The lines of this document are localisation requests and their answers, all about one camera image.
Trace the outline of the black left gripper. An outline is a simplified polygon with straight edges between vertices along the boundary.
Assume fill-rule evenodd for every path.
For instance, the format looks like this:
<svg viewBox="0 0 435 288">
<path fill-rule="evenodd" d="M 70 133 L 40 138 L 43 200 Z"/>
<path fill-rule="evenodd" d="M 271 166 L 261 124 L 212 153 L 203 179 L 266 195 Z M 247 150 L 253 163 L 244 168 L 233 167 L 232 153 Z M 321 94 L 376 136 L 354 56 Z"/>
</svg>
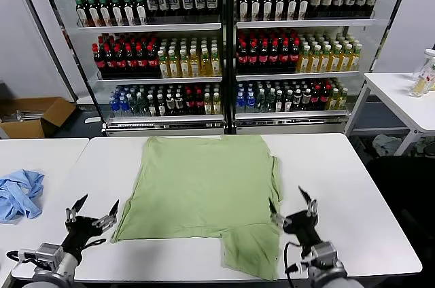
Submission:
<svg viewBox="0 0 435 288">
<path fill-rule="evenodd" d="M 82 261 L 82 251 L 84 249 L 101 245 L 106 239 L 100 238 L 93 242 L 88 241 L 92 237 L 102 235 L 103 230 L 110 229 L 117 222 L 119 200 L 115 202 L 109 213 L 100 219 L 77 216 L 87 197 L 87 194 L 84 195 L 76 200 L 71 208 L 66 208 L 65 227 L 68 234 L 63 241 L 63 251 L 74 256 L 78 263 Z"/>
</svg>

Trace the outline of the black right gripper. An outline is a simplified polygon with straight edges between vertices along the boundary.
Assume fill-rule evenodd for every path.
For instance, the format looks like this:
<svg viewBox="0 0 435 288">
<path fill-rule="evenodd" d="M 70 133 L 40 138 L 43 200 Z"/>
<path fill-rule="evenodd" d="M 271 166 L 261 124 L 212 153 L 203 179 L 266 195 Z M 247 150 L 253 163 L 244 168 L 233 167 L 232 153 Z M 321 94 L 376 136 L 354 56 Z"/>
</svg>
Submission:
<svg viewBox="0 0 435 288">
<path fill-rule="evenodd" d="M 315 226 L 318 223 L 317 200 L 312 199 L 300 186 L 298 189 L 307 203 L 307 211 L 300 211 L 284 217 L 277 212 L 270 198 L 268 199 L 269 209 L 271 221 L 277 226 L 282 227 L 285 233 L 294 234 L 302 247 L 301 255 L 307 256 L 310 254 L 313 246 L 321 243 L 321 238 L 315 230 Z"/>
</svg>

